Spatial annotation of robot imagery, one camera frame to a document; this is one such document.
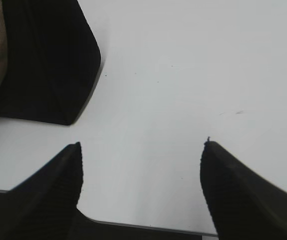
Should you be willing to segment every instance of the black bag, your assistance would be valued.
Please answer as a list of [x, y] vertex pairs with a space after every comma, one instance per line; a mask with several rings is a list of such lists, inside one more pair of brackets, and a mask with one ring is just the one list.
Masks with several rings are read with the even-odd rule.
[[3, 0], [8, 69], [0, 117], [71, 125], [100, 67], [77, 0]]
[[71, 144], [22, 184], [0, 192], [0, 240], [202, 240], [92, 221], [76, 208], [82, 185], [81, 146]]

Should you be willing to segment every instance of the black fabric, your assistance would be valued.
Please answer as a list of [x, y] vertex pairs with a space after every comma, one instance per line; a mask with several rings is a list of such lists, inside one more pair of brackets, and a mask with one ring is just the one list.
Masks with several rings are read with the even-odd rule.
[[220, 240], [286, 240], [287, 193], [216, 142], [206, 142], [200, 180]]
[[0, 240], [64, 240], [83, 183], [79, 143], [18, 187], [0, 194]]
[[202, 240], [94, 222], [76, 208], [82, 184], [81, 146], [76, 143], [15, 189], [0, 193], [0, 240]]
[[3, 0], [8, 71], [0, 117], [71, 125], [101, 56], [77, 0]]

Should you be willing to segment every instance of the white surface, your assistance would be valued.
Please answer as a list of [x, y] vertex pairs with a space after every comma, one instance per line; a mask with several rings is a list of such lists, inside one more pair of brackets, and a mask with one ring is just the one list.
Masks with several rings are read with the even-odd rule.
[[287, 0], [80, 5], [97, 88], [71, 127], [0, 118], [0, 189], [81, 141], [86, 216], [216, 234], [199, 180], [211, 136], [287, 190]]
[[202, 240], [219, 240], [218, 237], [203, 236]]

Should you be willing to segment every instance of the textured black material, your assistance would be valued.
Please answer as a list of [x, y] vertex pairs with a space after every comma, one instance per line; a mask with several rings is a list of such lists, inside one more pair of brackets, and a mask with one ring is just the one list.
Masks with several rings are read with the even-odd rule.
[[202, 240], [201, 236], [94, 222], [77, 210], [81, 146], [67, 146], [15, 189], [0, 193], [0, 240]]
[[101, 56], [77, 0], [3, 0], [8, 70], [0, 117], [71, 125]]
[[220, 240], [287, 240], [287, 193], [216, 142], [206, 142], [200, 180]]
[[0, 197], [0, 240], [64, 240], [83, 183], [80, 144], [67, 146]]

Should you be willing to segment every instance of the white table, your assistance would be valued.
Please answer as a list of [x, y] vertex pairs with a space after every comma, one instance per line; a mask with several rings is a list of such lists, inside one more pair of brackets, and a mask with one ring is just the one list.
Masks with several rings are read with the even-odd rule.
[[104, 62], [92, 99], [71, 127], [0, 118], [0, 189], [81, 141], [86, 216], [216, 234], [211, 136], [287, 191], [287, 0], [79, 1]]

